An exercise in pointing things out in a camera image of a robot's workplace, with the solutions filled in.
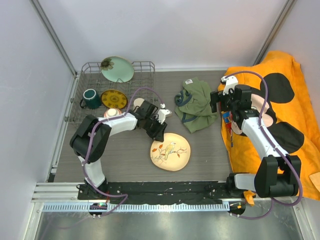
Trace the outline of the cream bird plate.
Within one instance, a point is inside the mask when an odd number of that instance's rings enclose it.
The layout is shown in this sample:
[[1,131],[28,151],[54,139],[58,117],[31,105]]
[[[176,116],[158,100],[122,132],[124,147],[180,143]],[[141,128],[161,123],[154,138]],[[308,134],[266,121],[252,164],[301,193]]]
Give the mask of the cream bird plate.
[[189,162],[191,146],[186,138],[176,133],[165,133],[164,141],[153,141],[150,147],[151,162],[158,168],[177,172]]

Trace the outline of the beige tumbler cup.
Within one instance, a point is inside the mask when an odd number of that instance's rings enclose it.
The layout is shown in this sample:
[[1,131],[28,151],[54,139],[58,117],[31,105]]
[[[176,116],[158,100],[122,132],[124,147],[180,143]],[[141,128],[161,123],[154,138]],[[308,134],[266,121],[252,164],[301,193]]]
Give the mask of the beige tumbler cup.
[[138,108],[140,108],[145,100],[143,98],[136,98],[133,101],[133,111],[135,112]]

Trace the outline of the yellow patterned small plate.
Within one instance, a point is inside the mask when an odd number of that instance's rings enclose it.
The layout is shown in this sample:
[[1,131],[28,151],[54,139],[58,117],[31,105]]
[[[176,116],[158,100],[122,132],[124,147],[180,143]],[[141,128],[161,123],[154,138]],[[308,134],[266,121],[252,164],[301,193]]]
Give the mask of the yellow patterned small plate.
[[123,109],[128,104],[126,95],[116,89],[108,89],[100,96],[102,104],[109,109]]

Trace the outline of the green flower plate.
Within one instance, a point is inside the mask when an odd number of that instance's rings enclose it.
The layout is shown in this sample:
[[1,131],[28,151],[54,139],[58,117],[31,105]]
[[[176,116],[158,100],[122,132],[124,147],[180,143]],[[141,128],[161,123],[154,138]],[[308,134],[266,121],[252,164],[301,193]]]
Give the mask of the green flower plate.
[[100,63],[102,75],[114,83],[129,82],[135,73],[133,65],[123,57],[109,56]]

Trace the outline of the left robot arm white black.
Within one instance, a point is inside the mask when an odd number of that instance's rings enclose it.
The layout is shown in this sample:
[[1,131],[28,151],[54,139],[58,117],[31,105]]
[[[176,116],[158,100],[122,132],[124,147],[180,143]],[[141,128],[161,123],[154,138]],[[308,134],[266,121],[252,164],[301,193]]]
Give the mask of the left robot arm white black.
[[109,137],[135,129],[144,129],[154,141],[163,142],[167,127],[166,118],[172,112],[161,104],[160,108],[144,100],[140,106],[112,117],[97,118],[87,115],[70,140],[70,147],[81,162],[84,181],[89,194],[100,200],[108,191],[108,181],[103,173],[101,157]]

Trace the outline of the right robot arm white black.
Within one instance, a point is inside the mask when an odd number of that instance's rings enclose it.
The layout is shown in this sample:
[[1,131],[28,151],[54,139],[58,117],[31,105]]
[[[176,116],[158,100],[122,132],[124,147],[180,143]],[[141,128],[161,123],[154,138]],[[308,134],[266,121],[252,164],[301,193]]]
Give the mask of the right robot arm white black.
[[217,106],[230,112],[232,120],[250,139],[261,160],[256,174],[231,173],[226,181],[226,193],[233,198],[243,191],[255,192],[261,198],[301,197],[301,160],[296,155],[289,155],[277,143],[258,110],[252,107],[251,95],[251,87],[243,84],[226,92],[210,93],[212,112],[217,112]]

